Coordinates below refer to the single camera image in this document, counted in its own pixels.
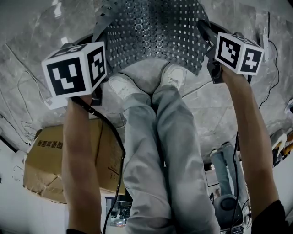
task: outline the human arm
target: human arm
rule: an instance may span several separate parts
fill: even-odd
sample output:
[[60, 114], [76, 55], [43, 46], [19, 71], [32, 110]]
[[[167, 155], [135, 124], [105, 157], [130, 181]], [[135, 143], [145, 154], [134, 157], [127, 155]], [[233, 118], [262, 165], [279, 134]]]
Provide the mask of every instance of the human arm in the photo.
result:
[[236, 113], [242, 166], [254, 220], [279, 199], [272, 174], [270, 136], [245, 77], [224, 66], [222, 69], [222, 77], [231, 94]]
[[[87, 103], [90, 97], [83, 97]], [[69, 229], [100, 233], [101, 195], [92, 154], [88, 112], [68, 101], [63, 130], [62, 182]]]

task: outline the shoe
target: shoe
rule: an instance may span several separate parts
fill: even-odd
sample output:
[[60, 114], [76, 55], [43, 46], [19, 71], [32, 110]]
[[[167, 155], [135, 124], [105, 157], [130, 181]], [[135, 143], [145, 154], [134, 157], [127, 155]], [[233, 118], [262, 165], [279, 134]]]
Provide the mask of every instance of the shoe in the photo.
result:
[[226, 141], [226, 142], [224, 142], [222, 145], [221, 145], [221, 148], [222, 147], [225, 147], [225, 146], [227, 146], [227, 145], [232, 145], [229, 141]]
[[187, 69], [180, 67], [177, 64], [169, 63], [162, 72], [161, 83], [158, 88], [164, 85], [172, 85], [176, 89], [180, 89], [185, 81]]
[[215, 154], [216, 152], [218, 152], [218, 149], [212, 149], [212, 151], [210, 152], [210, 157], [212, 157], [212, 155]]
[[147, 94], [139, 89], [130, 77], [121, 73], [110, 77], [109, 84], [112, 90], [122, 99], [134, 93]]
[[288, 102], [288, 104], [287, 104], [287, 106], [286, 106], [284, 112], [285, 112], [285, 114], [292, 114], [292, 113], [293, 113], [292, 111], [293, 111], [293, 99], [291, 99], [291, 100]]

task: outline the gray textured floor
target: gray textured floor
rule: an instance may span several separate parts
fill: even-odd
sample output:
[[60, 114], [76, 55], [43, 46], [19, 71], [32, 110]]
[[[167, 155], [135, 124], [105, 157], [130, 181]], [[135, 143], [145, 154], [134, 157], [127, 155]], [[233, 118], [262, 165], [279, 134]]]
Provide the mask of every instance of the gray textured floor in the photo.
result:
[[[5, 8], [2, 7], [5, 6], [3, 2], [0, 4], [0, 11], [5, 11]], [[261, 11], [259, 8], [256, 10], [237, 0], [202, 0], [201, 2], [210, 21], [216, 22], [232, 32], [242, 32], [247, 38], [255, 40], [255, 34], [267, 27], [267, 12]], [[255, 2], [259, 2], [258, 5], [264, 3], [263, 0]], [[33, 0], [27, 1], [27, 4], [32, 4], [31, 8], [26, 9], [29, 11], [28, 14], [19, 14], [18, 11], [21, 12], [22, 8], [17, 5], [10, 6], [14, 11], [11, 12], [10, 20], [5, 24], [6, 29], [9, 30], [2, 30], [0, 34], [0, 88], [16, 122], [1, 96], [0, 113], [10, 121], [23, 139], [25, 139], [25, 130], [34, 133], [39, 128], [63, 123], [65, 109], [49, 111], [40, 101], [37, 86], [30, 76], [24, 73], [19, 80], [24, 68], [8, 50], [7, 45], [40, 81], [39, 85], [43, 95], [49, 97], [41, 61], [49, 53], [61, 47], [62, 38], [66, 37], [69, 42], [73, 42], [91, 32], [95, 25], [96, 0], [54, 0], [52, 6], [45, 9], [44, 5], [36, 5]], [[283, 112], [287, 101], [293, 96], [292, 23], [272, 12], [270, 39], [275, 42], [279, 53], [280, 84], [272, 90], [268, 101], [261, 108], [261, 113], [269, 132], [273, 133], [281, 127], [288, 128], [292, 125], [291, 119]], [[259, 74], [253, 77], [252, 88], [258, 103], [265, 99], [269, 86], [276, 77], [275, 57], [276, 52], [271, 47], [271, 60], [262, 64]], [[159, 84], [160, 73], [165, 64], [166, 62], [162, 60], [146, 60], [126, 68], [123, 72], [132, 77], [140, 88], [151, 94]], [[30, 124], [30, 116], [17, 88], [18, 80], [19, 90], [25, 99], [33, 124]], [[206, 66], [203, 65], [198, 77], [188, 73], [181, 92], [186, 94], [210, 80]], [[209, 84], [197, 93], [186, 97], [184, 101], [195, 116], [197, 131], [201, 139], [202, 156], [204, 161], [208, 162], [207, 155], [211, 149], [225, 141], [233, 140], [237, 132], [230, 95], [225, 85]], [[125, 124], [125, 119], [120, 114], [121, 101], [113, 94], [107, 83], [104, 85], [103, 106], [98, 110], [105, 114], [116, 127]], [[0, 126], [4, 136], [17, 148], [27, 149], [27, 145], [22, 142], [6, 120], [0, 119]], [[119, 129], [122, 137], [123, 131], [123, 128]]]

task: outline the black sleeve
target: black sleeve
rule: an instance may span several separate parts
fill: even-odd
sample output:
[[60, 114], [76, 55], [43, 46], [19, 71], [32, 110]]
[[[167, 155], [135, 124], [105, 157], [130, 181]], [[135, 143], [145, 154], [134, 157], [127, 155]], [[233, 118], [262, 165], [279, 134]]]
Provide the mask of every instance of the black sleeve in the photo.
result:
[[251, 233], [289, 233], [289, 225], [285, 218], [284, 207], [279, 200], [275, 201], [255, 218]]
[[81, 231], [77, 231], [74, 229], [67, 229], [66, 234], [86, 234], [86, 233], [81, 232]]

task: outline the light gray jeans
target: light gray jeans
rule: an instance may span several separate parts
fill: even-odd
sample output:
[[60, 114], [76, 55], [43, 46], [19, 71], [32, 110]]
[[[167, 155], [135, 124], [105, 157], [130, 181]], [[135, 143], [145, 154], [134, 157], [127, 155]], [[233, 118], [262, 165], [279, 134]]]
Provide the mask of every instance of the light gray jeans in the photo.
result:
[[133, 199], [127, 233], [219, 234], [194, 118], [177, 89], [165, 85], [152, 99], [132, 94], [124, 110], [123, 177]]
[[[221, 188], [221, 195], [230, 194], [237, 196], [237, 187], [236, 187], [236, 171], [233, 162], [233, 154], [234, 147], [231, 144], [225, 144], [221, 148], [218, 149], [216, 153], [211, 156], [211, 161], [215, 166], [216, 175]], [[233, 181], [234, 194], [232, 194], [231, 186], [228, 177], [228, 171], [226, 168], [226, 164], [229, 168], [230, 176]], [[239, 158], [236, 157], [236, 165], [237, 165], [237, 174], [238, 174], [238, 185], [239, 185], [239, 202], [241, 206], [248, 199], [247, 191], [246, 191], [246, 183], [244, 180], [244, 174], [242, 171], [242, 167], [240, 165]]]

